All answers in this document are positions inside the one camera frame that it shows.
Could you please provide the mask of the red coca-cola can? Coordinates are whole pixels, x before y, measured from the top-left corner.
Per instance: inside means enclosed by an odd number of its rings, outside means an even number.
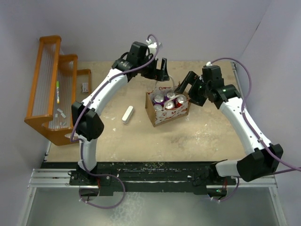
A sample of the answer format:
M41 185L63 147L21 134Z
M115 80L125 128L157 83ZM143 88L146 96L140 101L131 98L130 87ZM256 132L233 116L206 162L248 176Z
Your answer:
M169 101L166 101L164 103L164 107L163 107L164 110L171 110L171 109L174 109L174 102L169 100Z
M187 100L186 96L184 95L179 95L176 99L175 99L175 107L179 108L181 107L185 101Z

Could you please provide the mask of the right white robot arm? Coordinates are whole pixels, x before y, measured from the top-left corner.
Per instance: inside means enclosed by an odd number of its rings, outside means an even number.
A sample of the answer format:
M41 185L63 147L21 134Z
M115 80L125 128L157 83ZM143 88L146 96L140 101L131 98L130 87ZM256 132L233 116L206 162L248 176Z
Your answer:
M223 160L214 163L209 179L220 184L226 177L240 177L246 182L276 172L283 148L272 142L260 131L246 109L242 108L241 94L232 84L225 85L221 68L217 65L205 65L202 75L188 72L185 79L175 89L182 94L187 85L191 85L189 102L203 106L209 100L229 120L238 135L246 156L240 160Z

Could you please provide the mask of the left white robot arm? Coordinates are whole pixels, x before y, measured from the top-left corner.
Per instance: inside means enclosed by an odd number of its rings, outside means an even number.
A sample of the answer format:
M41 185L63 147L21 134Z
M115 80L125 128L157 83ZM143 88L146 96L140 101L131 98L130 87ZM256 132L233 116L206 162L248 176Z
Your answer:
M128 52L114 61L102 83L81 102L71 106L73 130L70 140L75 142L75 135L80 145L80 160L78 166L83 169L80 179L87 185L96 181L96 144L104 130L100 115L111 98L119 89L127 85L137 74L142 77L168 81L166 69L167 60L162 59L160 69L157 69L157 54L162 48L160 42L147 40L146 43L133 42Z

